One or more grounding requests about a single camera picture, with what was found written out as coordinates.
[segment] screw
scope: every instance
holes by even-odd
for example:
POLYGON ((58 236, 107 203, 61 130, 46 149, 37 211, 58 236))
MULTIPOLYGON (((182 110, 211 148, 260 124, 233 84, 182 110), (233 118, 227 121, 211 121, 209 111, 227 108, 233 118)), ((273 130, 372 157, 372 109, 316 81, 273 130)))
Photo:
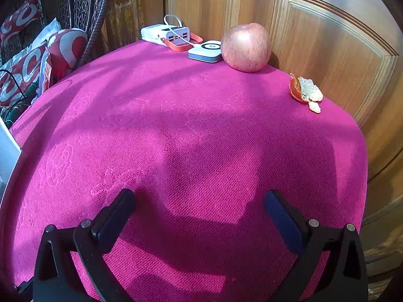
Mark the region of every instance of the screw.
POLYGON ((91 226, 91 219, 84 219, 80 225, 82 228, 88 228, 91 226))
POLYGON ((348 223, 346 227, 351 232, 355 231, 355 226, 353 224, 351 224, 351 223, 348 223))
POLYGON ((311 227, 318 227, 319 226, 319 221, 317 221, 316 219, 309 219, 308 224, 311 227))
POLYGON ((54 230, 54 225, 47 225, 45 227, 45 232, 50 233, 52 230, 54 230))

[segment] wooden door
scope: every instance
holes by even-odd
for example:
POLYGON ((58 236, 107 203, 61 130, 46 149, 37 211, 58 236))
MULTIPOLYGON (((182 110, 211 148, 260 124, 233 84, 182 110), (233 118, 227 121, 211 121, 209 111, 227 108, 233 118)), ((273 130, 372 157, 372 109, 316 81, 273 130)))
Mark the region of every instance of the wooden door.
POLYGON ((110 0, 96 57, 140 40, 143 27, 160 24, 162 19, 163 0, 110 0))
POLYGON ((263 25, 272 40, 269 63, 312 78, 354 117, 368 146, 360 233, 368 275, 396 268, 403 259, 403 35, 383 2, 165 0, 164 11, 205 40, 221 40, 237 24, 263 25))

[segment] round table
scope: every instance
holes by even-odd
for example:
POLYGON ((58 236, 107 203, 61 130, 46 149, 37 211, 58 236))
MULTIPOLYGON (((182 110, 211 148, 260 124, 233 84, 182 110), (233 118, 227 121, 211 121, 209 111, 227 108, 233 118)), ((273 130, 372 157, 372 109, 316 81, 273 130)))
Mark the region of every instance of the round table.
POLYGON ((332 227, 359 229, 365 204, 360 129, 326 98, 311 112, 289 81, 139 42, 51 87, 11 129, 27 155, 3 237, 11 281, 33 275, 46 225, 76 227, 129 188, 136 210, 104 259, 135 301, 266 301, 296 257, 265 192, 332 227))

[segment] green fabric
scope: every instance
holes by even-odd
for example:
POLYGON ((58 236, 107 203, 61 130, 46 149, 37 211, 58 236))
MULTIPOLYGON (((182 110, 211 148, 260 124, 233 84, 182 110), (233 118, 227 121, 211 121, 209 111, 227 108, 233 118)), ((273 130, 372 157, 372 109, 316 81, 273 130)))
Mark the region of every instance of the green fabric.
POLYGON ((23 112, 28 109, 32 100, 36 96, 36 89, 38 87, 38 82, 31 83, 24 92, 24 95, 27 98, 22 98, 21 101, 17 102, 10 108, 4 107, 6 110, 1 112, 1 118, 3 119, 7 128, 11 128, 11 126, 17 121, 23 112))

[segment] table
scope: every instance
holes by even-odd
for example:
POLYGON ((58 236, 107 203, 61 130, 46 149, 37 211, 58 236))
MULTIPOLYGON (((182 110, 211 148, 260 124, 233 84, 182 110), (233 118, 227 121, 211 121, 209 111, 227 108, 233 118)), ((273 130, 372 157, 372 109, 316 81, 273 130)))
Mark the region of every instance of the table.
POLYGON ((311 112, 288 83, 139 42, 50 88, 11 129, 27 160, 5 227, 10 279, 33 275, 46 225, 75 227, 126 187, 136 210, 105 260, 135 301, 266 301, 295 260, 266 191, 333 227, 359 229, 365 204, 360 129, 326 98, 311 112))

